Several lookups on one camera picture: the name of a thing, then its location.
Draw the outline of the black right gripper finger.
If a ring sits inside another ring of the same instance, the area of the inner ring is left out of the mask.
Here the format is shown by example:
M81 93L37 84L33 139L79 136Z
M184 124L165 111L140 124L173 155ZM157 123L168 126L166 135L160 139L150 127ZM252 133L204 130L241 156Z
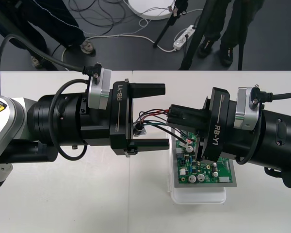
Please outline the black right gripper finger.
M172 104L169 108L169 120L206 120L208 111Z
M208 115L200 116L168 116L167 125L191 133L204 133L208 128Z

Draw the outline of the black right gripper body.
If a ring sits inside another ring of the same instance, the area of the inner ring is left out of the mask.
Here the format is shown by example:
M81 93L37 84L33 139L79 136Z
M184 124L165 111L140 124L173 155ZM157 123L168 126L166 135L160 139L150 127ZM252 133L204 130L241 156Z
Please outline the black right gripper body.
M210 99L210 120L205 134L201 152L197 153L199 161L218 161L223 152L224 143L228 136L233 136L235 130L244 135L254 132L256 135L249 151L245 155L235 156L237 162L248 162L254 155L259 142L261 129L261 103L252 99L252 94L258 91L257 87L239 87L237 101L230 101L227 90L214 87Z

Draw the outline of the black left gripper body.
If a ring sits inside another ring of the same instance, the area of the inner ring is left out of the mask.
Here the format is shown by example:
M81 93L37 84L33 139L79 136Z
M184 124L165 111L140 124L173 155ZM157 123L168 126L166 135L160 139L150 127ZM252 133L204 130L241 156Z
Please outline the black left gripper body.
M129 80L115 82L105 110L87 108L80 114L81 137L89 146L110 146L116 155L131 157L138 149L131 146L132 98Z

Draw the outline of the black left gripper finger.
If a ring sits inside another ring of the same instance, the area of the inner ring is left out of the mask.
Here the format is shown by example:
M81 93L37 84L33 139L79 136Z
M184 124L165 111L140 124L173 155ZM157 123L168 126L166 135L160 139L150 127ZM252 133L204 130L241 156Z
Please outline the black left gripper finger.
M137 149L169 149L168 139L132 139L131 147Z
M165 95L164 83L131 83L129 87L133 99Z

